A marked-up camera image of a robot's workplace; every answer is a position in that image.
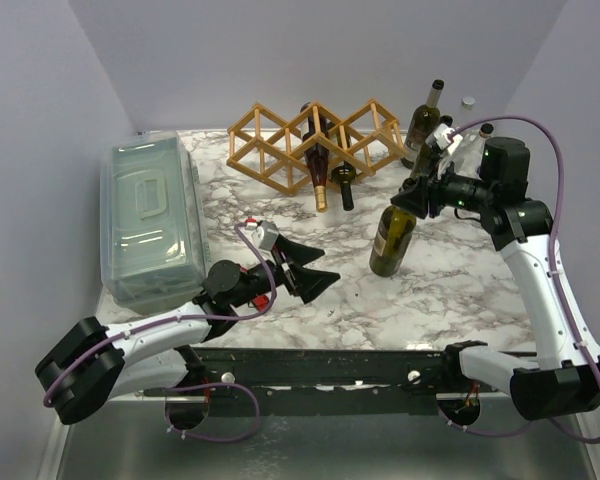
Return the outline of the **green bottle silver foil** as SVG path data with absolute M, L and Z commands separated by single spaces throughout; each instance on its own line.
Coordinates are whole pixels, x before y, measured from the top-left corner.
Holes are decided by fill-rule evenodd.
M 398 271 L 416 224 L 414 215 L 393 205 L 383 211 L 369 259 L 374 274 L 390 277 Z

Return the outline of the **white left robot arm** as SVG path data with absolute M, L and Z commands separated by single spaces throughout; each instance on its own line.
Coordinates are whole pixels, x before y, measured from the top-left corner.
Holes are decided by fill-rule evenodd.
M 166 376 L 150 382 L 150 363 L 159 355 L 224 335 L 242 321 L 236 308 L 261 295 L 276 297 L 283 286 L 308 304 L 336 283 L 336 272 L 312 270 L 321 249 L 284 240 L 248 270 L 231 260 L 216 262 L 201 292 L 174 310 L 119 325 L 94 316 L 79 320 L 35 367 L 44 389 L 43 405 L 65 425 L 78 423 L 108 400 L 144 388 L 162 388 Z

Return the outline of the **green wine bottle brown label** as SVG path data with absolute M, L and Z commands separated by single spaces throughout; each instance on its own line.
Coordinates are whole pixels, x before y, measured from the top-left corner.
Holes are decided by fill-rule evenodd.
M 445 82 L 442 79 L 435 79 L 432 82 L 426 101 L 418 106 L 412 114 L 404 141 L 406 155 L 400 159 L 402 165 L 406 168 L 412 169 L 414 167 L 426 138 L 440 122 L 441 114 L 438 102 L 444 86 Z

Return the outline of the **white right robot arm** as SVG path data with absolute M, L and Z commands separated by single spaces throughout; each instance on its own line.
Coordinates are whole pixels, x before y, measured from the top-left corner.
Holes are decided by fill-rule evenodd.
M 600 405 L 600 346 L 592 337 L 566 279 L 554 219 L 527 197 L 530 151 L 509 137 L 487 140 L 478 177 L 426 172 L 404 181 L 391 203 L 418 218 L 446 207 L 478 215 L 518 286 L 536 344 L 532 360 L 481 342 L 446 348 L 440 379 L 460 392 L 475 380 L 504 393 L 527 420 L 589 412 Z

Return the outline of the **clear squat glass bottle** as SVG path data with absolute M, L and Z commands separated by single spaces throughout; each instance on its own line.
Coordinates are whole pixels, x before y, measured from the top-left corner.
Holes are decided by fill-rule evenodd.
M 471 97 L 471 96 L 465 96 L 462 99 L 461 105 L 464 108 L 471 110 L 474 107 L 474 105 L 475 105 L 475 99 L 473 97 Z

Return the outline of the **clear tall bottle blue label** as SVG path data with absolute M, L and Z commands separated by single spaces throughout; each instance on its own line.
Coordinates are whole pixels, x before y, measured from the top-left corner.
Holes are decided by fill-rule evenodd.
M 455 172 L 461 176 L 479 178 L 485 142 L 492 136 L 494 125 L 483 123 L 480 129 L 471 134 L 468 143 L 459 151 L 455 161 Z

